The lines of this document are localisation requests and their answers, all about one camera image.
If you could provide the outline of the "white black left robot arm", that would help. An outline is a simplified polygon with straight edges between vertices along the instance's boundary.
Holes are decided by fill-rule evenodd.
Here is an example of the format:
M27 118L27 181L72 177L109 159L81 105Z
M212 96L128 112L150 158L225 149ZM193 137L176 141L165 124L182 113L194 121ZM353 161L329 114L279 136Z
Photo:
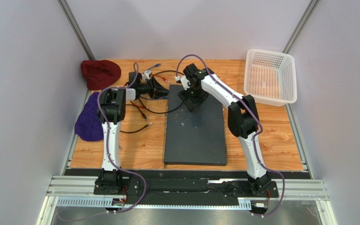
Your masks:
M126 115L126 102L138 100L141 95L149 95L151 99L160 99L169 95L149 71L141 74L130 72L127 86L108 88L98 95L97 116L102 122L104 134L104 157L95 183L97 191L119 194L124 190L119 142L120 128Z

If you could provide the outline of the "dark grey network switch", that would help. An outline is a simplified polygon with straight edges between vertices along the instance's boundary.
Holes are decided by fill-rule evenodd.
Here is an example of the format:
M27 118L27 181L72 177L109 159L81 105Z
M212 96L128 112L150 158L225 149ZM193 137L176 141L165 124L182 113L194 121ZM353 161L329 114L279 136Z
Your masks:
M170 85L168 107L174 112L166 117L164 163L166 165L227 164L224 110L212 96L193 111L182 103L180 85Z

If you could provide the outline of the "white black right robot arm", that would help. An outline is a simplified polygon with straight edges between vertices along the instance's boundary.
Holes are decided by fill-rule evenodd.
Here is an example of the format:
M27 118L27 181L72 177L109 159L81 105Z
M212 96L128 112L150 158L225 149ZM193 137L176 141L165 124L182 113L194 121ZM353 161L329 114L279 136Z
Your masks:
M247 190L252 195L265 192L271 177L259 145L258 130L261 124L255 99L251 95L237 93L212 70L207 67L198 69L195 64L186 66L183 75L176 75L175 80L183 86L178 96L189 111L201 105L207 97L214 97L227 108L228 128L238 138L247 162Z

